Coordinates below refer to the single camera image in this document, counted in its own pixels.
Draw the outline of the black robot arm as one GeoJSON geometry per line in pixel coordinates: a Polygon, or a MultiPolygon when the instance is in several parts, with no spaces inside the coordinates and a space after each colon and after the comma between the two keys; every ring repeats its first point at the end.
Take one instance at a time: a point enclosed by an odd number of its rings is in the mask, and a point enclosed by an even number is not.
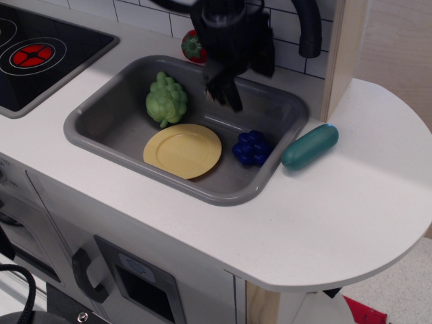
{"type": "Polygon", "coordinates": [[[202,83],[207,98],[241,111],[242,101],[234,78],[252,69],[271,77],[275,69],[273,31],[264,2],[248,9],[245,1],[155,1],[169,11],[189,14],[207,62],[202,83]]]}

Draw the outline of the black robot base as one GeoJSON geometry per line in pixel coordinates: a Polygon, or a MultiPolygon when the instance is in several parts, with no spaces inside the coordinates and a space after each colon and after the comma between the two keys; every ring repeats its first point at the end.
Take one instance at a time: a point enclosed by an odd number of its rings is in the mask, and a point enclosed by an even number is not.
{"type": "Polygon", "coordinates": [[[1,315],[1,323],[109,323],[49,283],[47,310],[32,310],[22,315],[24,308],[1,315]]]}

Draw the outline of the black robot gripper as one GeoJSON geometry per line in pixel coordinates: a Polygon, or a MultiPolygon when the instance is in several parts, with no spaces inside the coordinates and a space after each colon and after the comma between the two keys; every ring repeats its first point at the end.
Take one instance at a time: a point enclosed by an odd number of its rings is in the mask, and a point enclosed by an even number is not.
{"type": "Polygon", "coordinates": [[[250,68],[270,78],[275,70],[265,2],[249,6],[245,1],[197,1],[190,17],[207,51],[202,77],[206,97],[240,112],[243,104],[234,77],[250,68]]]}

